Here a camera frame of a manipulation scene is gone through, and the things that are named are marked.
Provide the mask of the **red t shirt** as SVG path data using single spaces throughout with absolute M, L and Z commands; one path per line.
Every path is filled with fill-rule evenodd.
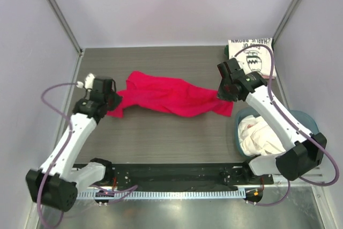
M 117 93 L 120 105 L 107 115 L 124 117 L 124 110 L 132 106 L 153 111 L 195 117 L 207 112 L 230 117 L 234 104 L 217 98 L 217 91 L 198 87 L 180 78 L 157 77 L 140 71 L 132 72 L 126 80 L 126 89 Z

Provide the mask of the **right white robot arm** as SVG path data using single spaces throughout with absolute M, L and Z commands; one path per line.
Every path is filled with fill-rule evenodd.
M 327 140 L 299 122 L 272 92 L 267 81 L 256 71 L 245 74 L 234 58 L 218 64 L 221 82 L 218 98 L 246 102 L 271 127 L 281 141 L 284 152 L 257 156 L 241 171 L 246 183 L 255 183 L 261 175 L 280 174 L 294 181 L 322 163 Z

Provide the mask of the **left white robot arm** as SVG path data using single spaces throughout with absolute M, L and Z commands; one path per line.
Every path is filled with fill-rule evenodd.
M 95 183 L 107 186 L 114 179 L 112 163 L 104 159 L 93 158 L 78 171 L 72 168 L 89 135 L 108 111 L 119 106 L 122 97 L 110 77 L 90 73 L 75 86 L 83 88 L 86 94 L 75 103 L 70 116 L 63 116 L 68 123 L 63 136 L 47 160 L 26 174 L 32 201 L 62 212 L 69 211 L 78 193 L 87 187 Z

